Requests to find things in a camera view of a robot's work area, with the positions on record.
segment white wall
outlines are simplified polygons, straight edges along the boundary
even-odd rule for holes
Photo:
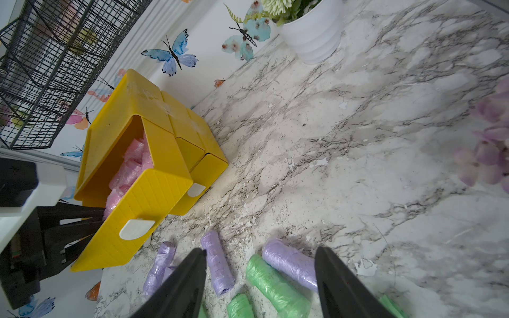
[[[221,46],[226,39],[233,35],[240,35],[240,32],[229,29],[229,27],[237,27],[237,25],[230,18],[223,2],[236,15],[244,17],[253,1],[215,1],[209,13],[196,25],[187,26],[183,22],[177,29],[189,28],[188,53],[196,55],[199,59],[198,65],[194,69],[183,66],[182,71],[179,69],[177,75],[169,78],[168,75],[161,72],[162,65],[160,64],[148,77],[162,91],[170,93],[187,107],[197,105],[211,93],[214,90],[214,80],[227,79],[233,72],[246,64],[246,61],[237,60],[233,53],[221,51]],[[257,42],[257,47],[253,47],[255,54],[277,34],[277,28],[272,24],[271,38],[265,42]],[[157,48],[163,48],[163,46],[163,43],[160,43]]]
[[[0,0],[0,29],[9,24],[12,9],[16,0]]]
[[[126,39],[119,46],[111,60],[108,62],[101,76],[110,84],[121,68],[132,68],[141,75],[153,81],[160,89],[170,93],[187,107],[192,107],[204,99],[214,87],[214,80],[227,79],[233,72],[246,63],[237,60],[233,53],[221,51],[226,39],[240,33],[229,27],[236,27],[230,18],[226,3],[238,16],[244,16],[252,4],[252,0],[193,0],[186,4],[179,0],[153,0],[145,13],[141,16]],[[172,44],[176,36],[184,29],[188,29],[188,54],[198,58],[194,68],[182,66],[173,77],[162,73],[162,63],[141,55],[145,49],[163,49],[161,42],[166,35]],[[259,42],[254,47],[256,52],[277,36],[277,28],[271,24],[271,38]],[[96,82],[93,89],[105,88]],[[78,110],[90,112],[90,121],[98,115],[104,103],[93,96],[85,95],[78,106]],[[87,129],[79,130],[73,125],[65,125],[53,146],[43,149],[42,152],[60,155],[65,152],[76,151],[81,148],[87,135]],[[80,161],[80,158],[66,157]]]

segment blue butterfly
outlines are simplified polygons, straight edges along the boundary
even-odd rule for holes
[[[263,6],[260,1],[255,1],[247,10],[246,16],[263,11]],[[239,60],[246,60],[249,62],[253,56],[253,48],[249,45],[257,46],[254,40],[264,42],[270,38],[270,25],[268,18],[258,20],[248,20],[244,23],[244,29],[231,27],[233,30],[239,31],[242,35],[234,35],[229,37],[222,45],[222,51],[226,53],[235,52],[235,57]]]
[[[162,72],[167,73],[169,76],[173,76],[177,73],[177,64],[180,69],[182,69],[181,63],[188,67],[195,67],[198,59],[195,55],[192,54],[184,54],[188,51],[187,49],[187,29],[182,31],[179,36],[173,42],[173,46],[169,46],[168,37],[166,37],[166,42],[162,41],[169,49],[165,50],[145,50],[142,52],[142,55],[148,56],[158,62],[164,62],[162,66]]]
[[[83,147],[81,149],[78,148],[78,146],[76,146],[76,145],[74,145],[74,146],[78,151],[64,152],[64,153],[61,153],[60,155],[66,156],[66,157],[77,157],[81,160],[81,158],[83,157],[83,149],[85,148],[85,145],[83,144]]]
[[[37,306],[37,300],[35,299],[34,295],[30,298],[30,303],[28,305],[24,305],[18,309],[18,315],[19,317],[23,318],[41,318],[42,316],[48,314],[50,311],[52,311],[55,308],[55,298],[47,298],[43,300],[39,306]]]

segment marble countertop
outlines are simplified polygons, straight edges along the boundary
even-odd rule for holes
[[[129,317],[162,241],[176,262],[216,229],[257,317],[273,306],[245,282],[271,236],[303,253],[331,247],[376,296],[411,317],[509,314],[509,197],[467,188],[452,152],[476,143],[468,116],[509,72],[509,23],[464,0],[344,2],[338,50],[318,65],[276,38],[195,109],[230,167],[183,216],[168,216],[125,266],[104,269],[95,317]],[[299,287],[320,317],[318,295]]]

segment debris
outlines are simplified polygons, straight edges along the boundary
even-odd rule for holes
[[[313,167],[316,167],[316,166],[326,166],[328,164],[329,164],[329,161],[327,160],[327,157],[325,157],[323,159],[317,160],[317,164],[310,163],[309,167],[313,168]]]
[[[368,276],[368,277],[374,276],[375,273],[377,272],[377,265],[375,263],[373,263],[372,261],[370,261],[369,259],[366,259],[366,261],[371,263],[371,266],[369,266],[368,268],[365,267],[363,258],[360,259],[359,263],[355,263],[355,269],[357,270],[357,275]]]

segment purple plastic bag roll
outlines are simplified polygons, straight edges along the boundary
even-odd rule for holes
[[[157,251],[154,266],[147,275],[147,280],[143,285],[143,293],[146,298],[152,296],[156,290],[161,287],[164,272],[175,256],[175,246],[170,242],[162,242],[161,247]]]
[[[318,292],[315,260],[287,246],[280,239],[269,239],[262,249],[263,260],[296,280],[302,286]]]
[[[207,264],[210,267],[210,278],[216,295],[220,297],[235,286],[235,279],[228,267],[219,235],[212,230],[202,237],[202,247],[207,251]]]
[[[168,277],[173,274],[173,272],[177,269],[176,266],[168,266],[164,269],[164,275],[162,277],[161,285],[168,279]]]

